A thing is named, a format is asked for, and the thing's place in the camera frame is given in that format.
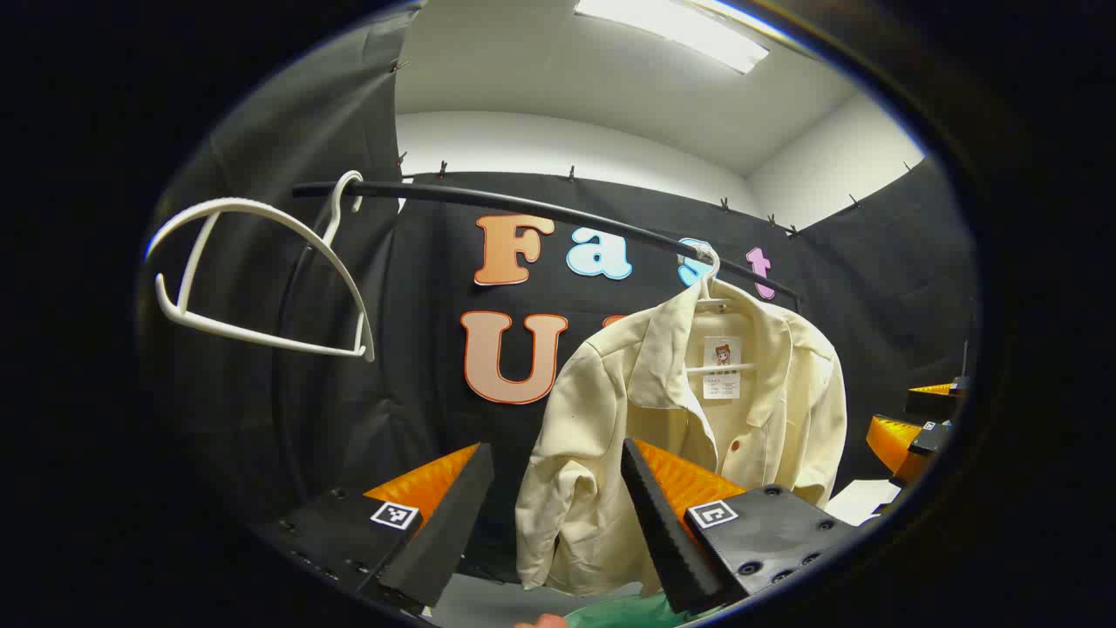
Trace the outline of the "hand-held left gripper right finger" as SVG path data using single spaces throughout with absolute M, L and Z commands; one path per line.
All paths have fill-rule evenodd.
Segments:
M 857 534 L 789 487 L 740 487 L 642 439 L 623 442 L 620 470 L 673 611 L 740 603 Z

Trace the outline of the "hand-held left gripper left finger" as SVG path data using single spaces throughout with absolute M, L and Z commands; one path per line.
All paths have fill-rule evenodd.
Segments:
M 456 572 L 493 479 L 492 447 L 477 442 L 378 487 L 341 482 L 254 533 L 343 592 L 426 611 Z

